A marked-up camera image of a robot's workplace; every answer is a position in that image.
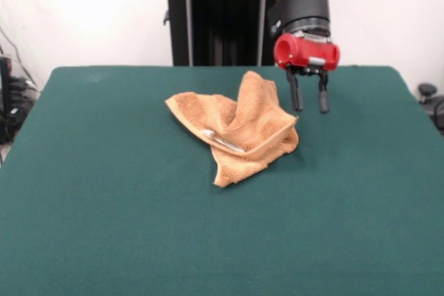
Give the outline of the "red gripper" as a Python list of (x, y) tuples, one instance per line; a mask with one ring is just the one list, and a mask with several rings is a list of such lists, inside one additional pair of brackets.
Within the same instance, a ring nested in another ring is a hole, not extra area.
[[(294, 112), (303, 111), (303, 96), (297, 79), (299, 70), (296, 67), (318, 67), (333, 71), (339, 64), (340, 55), (339, 47), (332, 43), (315, 42), (289, 33), (278, 37), (273, 48), (273, 56), (275, 63), (280, 68), (286, 69)], [(318, 76), (319, 111), (321, 114), (327, 114), (330, 111), (327, 72), (320, 71)]]

